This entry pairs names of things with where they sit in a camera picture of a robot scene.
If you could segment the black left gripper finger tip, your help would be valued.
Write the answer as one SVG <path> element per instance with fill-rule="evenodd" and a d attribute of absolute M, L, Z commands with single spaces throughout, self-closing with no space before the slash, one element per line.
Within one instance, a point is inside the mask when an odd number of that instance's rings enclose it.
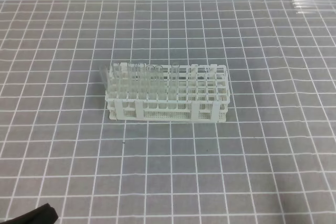
<path fill-rule="evenodd" d="M 1 222 L 1 224 L 54 224 L 58 214 L 48 203 L 14 219 Z"/>

